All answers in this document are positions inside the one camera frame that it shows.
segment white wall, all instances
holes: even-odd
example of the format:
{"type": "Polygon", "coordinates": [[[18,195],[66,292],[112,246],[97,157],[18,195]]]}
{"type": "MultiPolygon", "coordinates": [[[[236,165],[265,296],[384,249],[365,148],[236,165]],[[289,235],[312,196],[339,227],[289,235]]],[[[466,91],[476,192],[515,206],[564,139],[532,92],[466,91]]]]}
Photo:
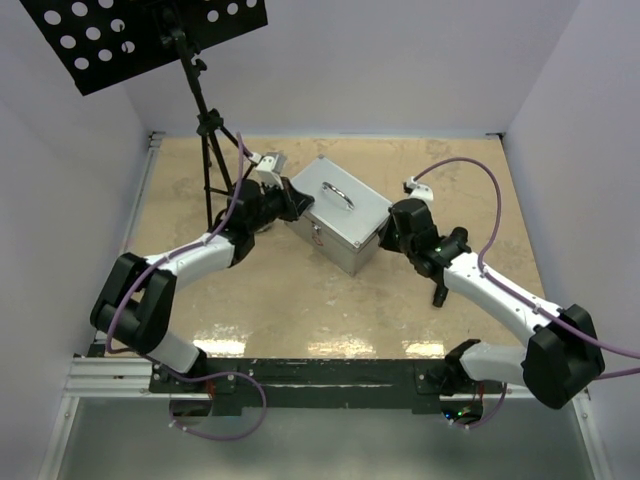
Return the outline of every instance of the white wall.
{"type": "MultiPolygon", "coordinates": [[[[583,0],[508,130],[547,295],[640,350],[640,3],[583,0]]],[[[606,356],[608,370],[640,362],[606,356]]],[[[640,377],[590,388],[616,478],[640,472],[640,377]]]]}
{"type": "Polygon", "coordinates": [[[0,478],[40,467],[72,354],[123,238],[145,131],[82,98],[17,0],[0,9],[0,478]]]}
{"type": "MultiPolygon", "coordinates": [[[[267,27],[203,55],[232,130],[477,135],[506,130],[578,0],[266,4],[267,27]]],[[[177,64],[126,88],[148,128],[195,135],[177,64]]]]}

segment circular hole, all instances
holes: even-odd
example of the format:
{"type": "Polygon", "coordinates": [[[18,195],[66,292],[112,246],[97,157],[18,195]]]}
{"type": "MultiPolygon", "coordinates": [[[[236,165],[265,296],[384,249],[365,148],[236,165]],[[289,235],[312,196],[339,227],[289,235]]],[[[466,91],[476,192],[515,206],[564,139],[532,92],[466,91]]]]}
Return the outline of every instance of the circular hole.
{"type": "Polygon", "coordinates": [[[78,70],[86,70],[87,68],[89,68],[89,60],[87,60],[86,58],[76,58],[76,61],[73,62],[73,64],[78,70]]]}
{"type": "Polygon", "coordinates": [[[122,44],[121,48],[124,53],[133,53],[133,51],[136,49],[136,46],[133,42],[127,40],[122,44]]]}
{"type": "Polygon", "coordinates": [[[60,45],[62,45],[64,48],[71,49],[76,46],[76,39],[71,35],[65,35],[60,38],[60,45]]]}
{"type": "Polygon", "coordinates": [[[98,30],[96,27],[87,28],[86,33],[89,40],[97,40],[100,38],[100,30],[98,30]]]}
{"type": "Polygon", "coordinates": [[[48,12],[44,12],[44,21],[49,25],[59,25],[62,21],[62,17],[58,12],[49,10],[48,12]]]}
{"type": "Polygon", "coordinates": [[[111,50],[100,50],[98,52],[98,58],[103,62],[108,62],[113,58],[113,54],[111,53],[111,50]]]}
{"type": "Polygon", "coordinates": [[[84,17],[89,12],[89,9],[84,3],[76,2],[71,5],[71,11],[78,17],[84,17]]]}
{"type": "Polygon", "coordinates": [[[114,32],[122,32],[124,30],[124,22],[119,18],[116,18],[111,22],[111,30],[114,32]]]}

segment metal box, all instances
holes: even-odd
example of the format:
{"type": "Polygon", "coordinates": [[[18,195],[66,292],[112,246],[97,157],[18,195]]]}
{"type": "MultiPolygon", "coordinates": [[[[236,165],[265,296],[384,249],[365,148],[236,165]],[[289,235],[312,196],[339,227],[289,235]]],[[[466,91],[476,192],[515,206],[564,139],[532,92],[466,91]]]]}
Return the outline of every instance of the metal box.
{"type": "Polygon", "coordinates": [[[321,155],[291,179],[315,203],[300,220],[287,223],[349,275],[378,250],[378,231],[391,202],[321,155]]]}

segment perforated black panel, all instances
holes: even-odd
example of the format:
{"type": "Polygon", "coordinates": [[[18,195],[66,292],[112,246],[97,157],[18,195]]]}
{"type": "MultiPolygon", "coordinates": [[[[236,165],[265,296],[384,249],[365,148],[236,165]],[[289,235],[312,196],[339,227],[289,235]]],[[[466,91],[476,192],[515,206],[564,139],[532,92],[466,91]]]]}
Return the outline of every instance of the perforated black panel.
{"type": "Polygon", "coordinates": [[[203,50],[267,24],[264,0],[20,1],[83,95],[178,59],[154,18],[163,4],[175,5],[203,50]]]}

